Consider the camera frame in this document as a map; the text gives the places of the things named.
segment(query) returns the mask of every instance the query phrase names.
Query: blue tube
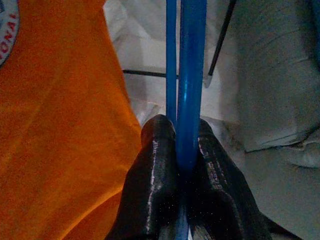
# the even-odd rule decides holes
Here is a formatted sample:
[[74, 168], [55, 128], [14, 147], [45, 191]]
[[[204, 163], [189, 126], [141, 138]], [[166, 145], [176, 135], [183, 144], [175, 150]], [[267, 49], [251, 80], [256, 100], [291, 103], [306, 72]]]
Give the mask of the blue tube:
[[181, 0], [176, 155], [188, 178], [197, 160], [207, 0]]
[[177, 56], [176, 56], [177, 1], [166, 0], [166, 106], [167, 117], [176, 126]]

